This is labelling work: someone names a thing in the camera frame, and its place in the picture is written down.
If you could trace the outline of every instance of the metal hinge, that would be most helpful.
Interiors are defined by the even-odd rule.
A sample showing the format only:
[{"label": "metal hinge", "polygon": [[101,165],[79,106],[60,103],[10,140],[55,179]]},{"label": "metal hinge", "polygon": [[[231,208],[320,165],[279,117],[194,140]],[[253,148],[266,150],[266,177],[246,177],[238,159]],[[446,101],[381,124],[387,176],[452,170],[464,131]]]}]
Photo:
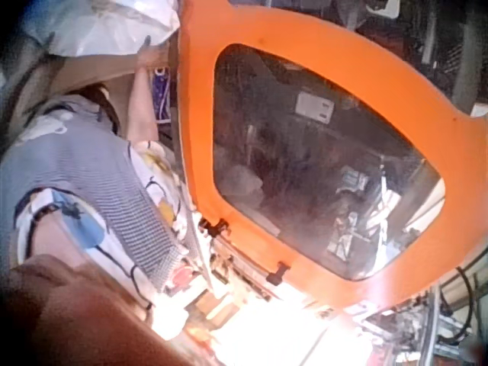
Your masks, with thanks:
[{"label": "metal hinge", "polygon": [[229,230],[229,223],[227,223],[224,219],[220,219],[217,225],[213,226],[207,219],[202,218],[198,224],[198,227],[205,229],[208,232],[208,235],[216,238],[224,231]]},{"label": "metal hinge", "polygon": [[275,273],[269,273],[268,276],[266,276],[266,281],[270,284],[273,284],[274,286],[278,286],[281,282],[283,282],[283,275],[289,269],[289,265],[286,265],[283,262],[279,262],[278,270]]}]

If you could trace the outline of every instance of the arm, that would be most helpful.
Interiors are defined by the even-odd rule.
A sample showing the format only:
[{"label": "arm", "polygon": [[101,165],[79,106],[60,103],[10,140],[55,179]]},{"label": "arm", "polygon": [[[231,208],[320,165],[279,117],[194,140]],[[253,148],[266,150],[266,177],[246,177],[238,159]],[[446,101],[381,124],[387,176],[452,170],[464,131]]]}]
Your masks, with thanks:
[{"label": "arm", "polygon": [[150,41],[148,36],[137,54],[134,83],[130,93],[127,139],[132,143],[159,139],[148,69],[154,69],[156,65],[162,67],[163,60],[168,56],[168,47],[151,47]]},{"label": "arm", "polygon": [[149,72],[145,67],[137,67],[127,115],[127,139],[130,142],[159,139],[152,105]]}]

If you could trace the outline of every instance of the white plastic bag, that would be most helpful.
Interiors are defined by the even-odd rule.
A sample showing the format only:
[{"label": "white plastic bag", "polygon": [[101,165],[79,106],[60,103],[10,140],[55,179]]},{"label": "white plastic bag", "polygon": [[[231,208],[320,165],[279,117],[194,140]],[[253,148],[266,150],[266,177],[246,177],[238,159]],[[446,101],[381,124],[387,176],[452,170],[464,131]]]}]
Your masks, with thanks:
[{"label": "white plastic bag", "polygon": [[134,54],[146,36],[164,42],[179,27],[177,0],[36,0],[24,31],[60,56]]}]

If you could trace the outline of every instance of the black cable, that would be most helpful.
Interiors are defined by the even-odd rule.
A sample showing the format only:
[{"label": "black cable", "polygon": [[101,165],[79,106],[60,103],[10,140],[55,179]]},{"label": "black cable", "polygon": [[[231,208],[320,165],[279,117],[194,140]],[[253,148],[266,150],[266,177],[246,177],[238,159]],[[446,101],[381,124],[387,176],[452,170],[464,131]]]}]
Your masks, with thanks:
[{"label": "black cable", "polygon": [[[471,267],[473,267],[476,263],[478,263],[482,259],[482,257],[484,257],[487,253],[488,253],[488,246],[486,246],[486,248],[475,259],[473,259],[471,262],[467,264],[466,267],[464,267],[464,272],[469,271]],[[441,288],[444,288],[449,284],[452,284],[454,281],[456,281],[459,278],[459,276],[460,276],[459,274],[456,274],[455,276],[449,278],[445,283],[441,285]]]},{"label": "black cable", "polygon": [[461,330],[457,334],[453,335],[452,337],[444,337],[443,335],[439,335],[438,340],[447,345],[459,345],[459,338],[464,336],[467,328],[471,324],[471,319],[473,318],[473,306],[474,306],[473,289],[471,288],[471,284],[467,279],[464,270],[461,267],[456,267],[456,269],[459,272],[459,275],[463,278],[464,283],[466,284],[467,293],[469,295],[470,302],[469,302],[469,310],[467,311],[467,318]]}]

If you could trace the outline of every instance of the orange machine enclosure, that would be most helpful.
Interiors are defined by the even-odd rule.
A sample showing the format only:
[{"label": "orange machine enclosure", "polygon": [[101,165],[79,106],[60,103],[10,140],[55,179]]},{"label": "orange machine enclosure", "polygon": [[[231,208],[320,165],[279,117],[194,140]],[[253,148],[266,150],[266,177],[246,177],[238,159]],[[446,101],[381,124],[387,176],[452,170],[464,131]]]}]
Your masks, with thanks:
[{"label": "orange machine enclosure", "polygon": [[[212,224],[266,271],[337,310],[362,300],[383,309],[426,289],[459,265],[487,228],[485,118],[457,110],[427,79],[377,44],[320,19],[226,0],[185,0],[178,107],[188,187]],[[219,195],[213,175],[214,69],[230,44],[272,53],[340,85],[392,123],[445,180],[445,205],[432,225],[386,268],[348,281],[266,233]]]}]

